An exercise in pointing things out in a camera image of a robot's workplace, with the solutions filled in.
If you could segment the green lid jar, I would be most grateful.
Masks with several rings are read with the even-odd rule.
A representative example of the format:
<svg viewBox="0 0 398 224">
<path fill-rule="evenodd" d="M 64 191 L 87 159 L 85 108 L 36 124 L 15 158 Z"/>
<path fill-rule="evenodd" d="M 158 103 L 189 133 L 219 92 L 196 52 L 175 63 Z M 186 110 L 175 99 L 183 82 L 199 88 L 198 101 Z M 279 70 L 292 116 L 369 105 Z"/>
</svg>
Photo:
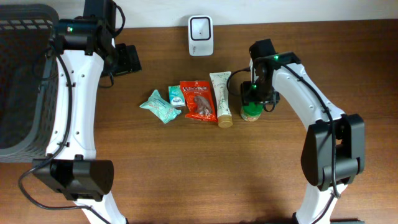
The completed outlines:
<svg viewBox="0 0 398 224">
<path fill-rule="evenodd" d="M 261 104 L 249 103 L 242 105 L 240 115 L 243 120 L 253 122 L 262 114 L 263 106 Z"/>
</svg>

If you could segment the white leaf-print cream tube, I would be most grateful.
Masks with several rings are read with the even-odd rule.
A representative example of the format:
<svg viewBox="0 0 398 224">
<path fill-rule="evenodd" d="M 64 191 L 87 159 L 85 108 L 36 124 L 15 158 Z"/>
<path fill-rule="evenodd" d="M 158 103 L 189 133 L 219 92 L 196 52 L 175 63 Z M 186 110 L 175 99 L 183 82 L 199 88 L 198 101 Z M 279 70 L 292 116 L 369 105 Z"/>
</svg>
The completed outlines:
<svg viewBox="0 0 398 224">
<path fill-rule="evenodd" d="M 218 126 L 229 128 L 233 125 L 232 114 L 229 109 L 229 91 L 227 81 L 231 72 L 210 73 L 213 90 L 216 97 Z"/>
</svg>

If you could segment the red candy bag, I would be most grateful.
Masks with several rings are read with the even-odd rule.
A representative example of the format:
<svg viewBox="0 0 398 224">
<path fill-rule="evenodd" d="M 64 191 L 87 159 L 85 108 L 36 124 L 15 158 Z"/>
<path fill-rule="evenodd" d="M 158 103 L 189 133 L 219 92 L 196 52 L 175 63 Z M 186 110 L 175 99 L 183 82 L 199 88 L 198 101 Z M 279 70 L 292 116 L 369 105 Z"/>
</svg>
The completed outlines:
<svg viewBox="0 0 398 224">
<path fill-rule="evenodd" d="M 211 86 L 208 81 L 181 81 L 180 89 L 188 108 L 186 118 L 217 122 Z"/>
</svg>

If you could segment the small teal tissue pack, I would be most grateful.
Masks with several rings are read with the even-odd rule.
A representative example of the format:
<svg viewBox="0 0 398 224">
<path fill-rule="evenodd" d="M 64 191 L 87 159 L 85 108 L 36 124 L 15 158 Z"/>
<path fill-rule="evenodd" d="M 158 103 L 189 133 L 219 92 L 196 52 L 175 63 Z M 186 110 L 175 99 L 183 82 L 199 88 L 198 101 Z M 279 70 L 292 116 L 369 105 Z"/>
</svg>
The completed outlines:
<svg viewBox="0 0 398 224">
<path fill-rule="evenodd" d="M 180 85 L 169 86 L 169 101 L 174 108 L 180 108 L 186 105 Z"/>
</svg>

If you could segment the teal wet wipes pack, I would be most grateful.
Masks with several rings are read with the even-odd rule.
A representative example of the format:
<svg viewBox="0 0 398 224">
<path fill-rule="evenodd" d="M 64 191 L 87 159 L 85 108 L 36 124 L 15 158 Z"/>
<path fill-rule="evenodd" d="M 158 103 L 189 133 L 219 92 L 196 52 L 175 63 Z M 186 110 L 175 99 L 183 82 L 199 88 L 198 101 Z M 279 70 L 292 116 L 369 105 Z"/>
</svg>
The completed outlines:
<svg viewBox="0 0 398 224">
<path fill-rule="evenodd" d="M 180 110 L 174 108 L 169 102 L 165 101 L 161 97 L 158 90 L 154 90 L 148 100 L 139 107 L 145 110 L 150 110 L 164 124 L 174 120 L 181 114 Z"/>
</svg>

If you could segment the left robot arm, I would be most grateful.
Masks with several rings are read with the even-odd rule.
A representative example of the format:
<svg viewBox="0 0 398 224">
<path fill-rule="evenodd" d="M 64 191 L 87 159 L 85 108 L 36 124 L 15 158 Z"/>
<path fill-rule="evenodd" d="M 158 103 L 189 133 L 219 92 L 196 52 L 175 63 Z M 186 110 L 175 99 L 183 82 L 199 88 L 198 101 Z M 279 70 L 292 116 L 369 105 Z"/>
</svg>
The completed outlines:
<svg viewBox="0 0 398 224">
<path fill-rule="evenodd" d="M 33 160 L 30 173 L 91 223 L 127 222 L 111 193 L 113 163 L 96 158 L 94 140 L 100 78 L 141 70 L 135 46 L 115 43 L 122 31 L 116 18 L 122 15 L 112 0 L 86 1 L 83 15 L 61 19 L 49 42 L 58 68 L 55 121 L 45 156 Z"/>
</svg>

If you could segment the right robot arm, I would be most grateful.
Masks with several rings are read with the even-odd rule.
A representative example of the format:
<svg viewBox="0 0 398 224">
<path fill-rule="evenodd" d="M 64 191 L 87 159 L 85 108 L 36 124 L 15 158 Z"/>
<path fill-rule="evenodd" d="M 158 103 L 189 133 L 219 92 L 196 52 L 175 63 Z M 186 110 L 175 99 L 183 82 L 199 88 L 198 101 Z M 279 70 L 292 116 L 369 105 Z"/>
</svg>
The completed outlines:
<svg viewBox="0 0 398 224">
<path fill-rule="evenodd" d="M 270 39 L 249 48 L 251 79 L 242 82 L 241 117 L 275 108 L 284 97 L 306 129 L 300 158 L 308 182 L 293 223 L 330 223 L 341 193 L 365 167 L 365 125 L 346 114 L 311 81 L 293 52 L 278 53 Z"/>
</svg>

